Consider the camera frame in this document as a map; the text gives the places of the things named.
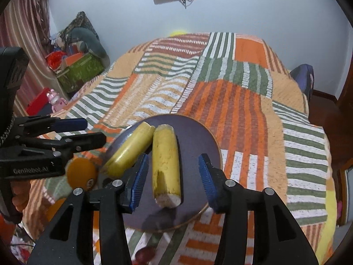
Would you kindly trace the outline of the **pink toy figure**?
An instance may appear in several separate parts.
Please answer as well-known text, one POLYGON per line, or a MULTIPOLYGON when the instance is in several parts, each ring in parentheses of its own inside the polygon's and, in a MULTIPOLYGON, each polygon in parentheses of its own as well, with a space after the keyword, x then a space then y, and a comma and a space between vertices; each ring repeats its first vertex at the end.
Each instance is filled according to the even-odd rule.
POLYGON ((51 104, 52 112, 58 112, 68 104, 68 101, 61 97, 54 89, 50 89, 50 91, 47 92, 47 99, 49 104, 51 104))

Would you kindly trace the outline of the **small-navel orange with sticker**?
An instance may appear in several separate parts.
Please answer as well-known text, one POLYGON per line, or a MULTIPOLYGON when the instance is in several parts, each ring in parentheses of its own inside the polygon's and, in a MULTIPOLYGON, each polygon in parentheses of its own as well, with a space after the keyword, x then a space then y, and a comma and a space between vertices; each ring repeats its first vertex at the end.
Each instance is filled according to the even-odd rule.
POLYGON ((89 191, 97 182, 98 171, 89 159, 78 157, 67 166, 66 178, 72 189, 89 191))

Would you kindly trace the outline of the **purple round plate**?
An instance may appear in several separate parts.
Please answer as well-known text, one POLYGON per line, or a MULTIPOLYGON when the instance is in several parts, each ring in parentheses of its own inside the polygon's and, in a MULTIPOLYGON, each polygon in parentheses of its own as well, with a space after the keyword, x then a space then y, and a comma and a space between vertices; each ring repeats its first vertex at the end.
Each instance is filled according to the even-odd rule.
POLYGON ((124 215, 124 223, 149 233, 177 229, 207 208, 199 157, 206 154, 220 169, 221 149, 211 131, 194 118, 159 114, 143 121, 156 129, 144 151, 149 170, 141 201, 132 214, 124 215))

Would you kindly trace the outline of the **patchwork striped bed blanket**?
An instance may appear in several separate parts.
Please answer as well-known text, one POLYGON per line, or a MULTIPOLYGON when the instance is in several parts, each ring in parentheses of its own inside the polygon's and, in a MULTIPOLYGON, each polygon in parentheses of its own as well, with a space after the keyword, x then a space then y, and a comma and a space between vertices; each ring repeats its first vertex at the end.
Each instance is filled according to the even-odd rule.
POLYGON ((57 116, 83 117, 89 132, 112 142, 157 114, 185 115, 207 127, 225 175, 249 189, 273 188, 319 264, 331 256, 337 213, 329 141, 309 122, 306 96, 263 40, 211 32, 138 45, 57 116))

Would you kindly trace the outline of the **red plastic bag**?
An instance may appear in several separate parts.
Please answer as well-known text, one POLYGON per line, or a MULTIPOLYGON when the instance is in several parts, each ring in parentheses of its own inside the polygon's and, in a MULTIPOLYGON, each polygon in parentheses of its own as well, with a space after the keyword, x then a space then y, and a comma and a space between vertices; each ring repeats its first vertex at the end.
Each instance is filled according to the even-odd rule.
POLYGON ((63 57, 66 56, 64 51, 52 51, 49 55, 45 57, 48 67, 55 71, 57 68, 61 66, 63 57))

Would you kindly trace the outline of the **green storage box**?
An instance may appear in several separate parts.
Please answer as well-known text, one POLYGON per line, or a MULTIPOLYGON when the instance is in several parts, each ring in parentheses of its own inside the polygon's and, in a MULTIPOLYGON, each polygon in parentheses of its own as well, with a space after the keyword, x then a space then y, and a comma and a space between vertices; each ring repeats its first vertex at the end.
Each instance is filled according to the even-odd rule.
POLYGON ((104 71, 101 60, 91 53, 86 53, 72 65, 60 71, 56 77, 67 94, 73 94, 92 78, 104 71))

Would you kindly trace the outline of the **red gift box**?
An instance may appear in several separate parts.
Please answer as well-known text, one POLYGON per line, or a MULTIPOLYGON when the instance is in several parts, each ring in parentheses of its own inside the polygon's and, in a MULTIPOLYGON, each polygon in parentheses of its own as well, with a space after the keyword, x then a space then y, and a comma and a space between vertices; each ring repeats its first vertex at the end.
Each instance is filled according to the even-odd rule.
POLYGON ((47 98, 49 92, 49 88, 44 88, 35 99, 28 104, 26 113, 30 116, 51 114, 51 104, 47 98))

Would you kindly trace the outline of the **dark red plum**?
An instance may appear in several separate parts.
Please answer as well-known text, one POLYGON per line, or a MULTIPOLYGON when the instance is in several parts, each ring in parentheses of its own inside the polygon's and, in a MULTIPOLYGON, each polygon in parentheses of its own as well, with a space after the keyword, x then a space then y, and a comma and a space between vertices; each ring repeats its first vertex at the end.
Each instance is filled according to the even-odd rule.
POLYGON ((138 250, 135 254, 133 264, 149 264, 156 255, 156 249, 152 246, 146 246, 138 250))

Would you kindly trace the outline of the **grey plush toy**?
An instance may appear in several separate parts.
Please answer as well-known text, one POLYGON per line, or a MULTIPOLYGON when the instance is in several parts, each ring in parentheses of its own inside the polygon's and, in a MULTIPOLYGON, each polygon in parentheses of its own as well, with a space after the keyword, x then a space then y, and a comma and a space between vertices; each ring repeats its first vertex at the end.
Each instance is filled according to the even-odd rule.
POLYGON ((97 36, 89 29, 74 28, 67 35, 67 42, 80 42, 79 49, 83 51, 91 51, 95 56, 103 59, 107 53, 97 36))

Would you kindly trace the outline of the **large orange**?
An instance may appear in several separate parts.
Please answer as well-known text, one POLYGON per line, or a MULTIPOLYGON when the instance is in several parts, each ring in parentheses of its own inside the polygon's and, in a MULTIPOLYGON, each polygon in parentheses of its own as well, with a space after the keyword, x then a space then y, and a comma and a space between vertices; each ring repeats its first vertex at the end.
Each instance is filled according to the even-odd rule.
POLYGON ((57 211, 60 209, 60 207, 63 205, 63 203, 66 201, 66 198, 61 198, 54 202, 46 211, 45 216, 47 218, 47 221, 50 222, 52 218, 55 216, 57 211))

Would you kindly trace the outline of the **camouflage cushion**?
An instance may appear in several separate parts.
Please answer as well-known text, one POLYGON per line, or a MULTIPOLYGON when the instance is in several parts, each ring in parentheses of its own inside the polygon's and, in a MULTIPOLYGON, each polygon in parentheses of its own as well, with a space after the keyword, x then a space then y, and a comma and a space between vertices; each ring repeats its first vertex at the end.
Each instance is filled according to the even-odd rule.
POLYGON ((73 30, 74 28, 85 28, 90 30, 91 32, 93 32, 97 39, 99 39, 99 36, 97 34, 97 32, 95 31, 92 23, 90 22, 90 20, 88 19, 88 17, 86 16, 86 13, 84 11, 79 12, 76 17, 74 18, 74 20, 72 22, 70 22, 70 24, 64 28, 64 30, 60 31, 59 37, 61 38, 61 40, 65 43, 67 40, 67 36, 68 34, 71 32, 71 30, 73 30))

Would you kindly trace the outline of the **striped red curtain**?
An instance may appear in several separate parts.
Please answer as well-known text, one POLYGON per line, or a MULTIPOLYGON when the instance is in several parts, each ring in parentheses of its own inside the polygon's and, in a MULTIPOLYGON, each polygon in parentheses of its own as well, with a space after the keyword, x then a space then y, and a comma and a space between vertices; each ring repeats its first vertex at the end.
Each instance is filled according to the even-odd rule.
POLYGON ((16 93, 14 112, 26 115, 28 104, 57 79, 45 57, 50 51, 48 0, 10 0, 1 14, 1 46, 21 47, 29 57, 22 85, 16 93))

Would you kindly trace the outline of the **yellow corn cob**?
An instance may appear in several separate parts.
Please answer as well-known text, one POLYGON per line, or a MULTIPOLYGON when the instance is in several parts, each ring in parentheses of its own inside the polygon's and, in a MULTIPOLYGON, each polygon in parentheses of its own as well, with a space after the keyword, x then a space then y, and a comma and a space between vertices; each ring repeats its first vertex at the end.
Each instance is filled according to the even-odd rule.
POLYGON ((152 184, 155 202, 161 208, 181 204, 178 143, 170 125, 159 125, 153 135, 152 184))
POLYGON ((121 178, 151 145, 155 129, 155 126, 143 121, 108 159, 103 166, 103 173, 111 179, 121 178))

